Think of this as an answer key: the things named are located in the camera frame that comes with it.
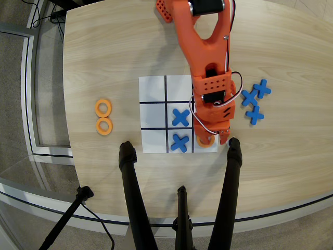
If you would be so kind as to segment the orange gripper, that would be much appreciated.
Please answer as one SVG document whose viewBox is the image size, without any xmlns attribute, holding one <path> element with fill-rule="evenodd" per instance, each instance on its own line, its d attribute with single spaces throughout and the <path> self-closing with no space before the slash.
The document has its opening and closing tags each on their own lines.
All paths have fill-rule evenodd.
<svg viewBox="0 0 333 250">
<path fill-rule="evenodd" d="M 233 80 L 195 80 L 193 96 L 195 135 L 201 143 L 210 143 L 219 131 L 220 144 L 228 141 L 230 121 L 235 116 L 236 85 Z"/>
</svg>

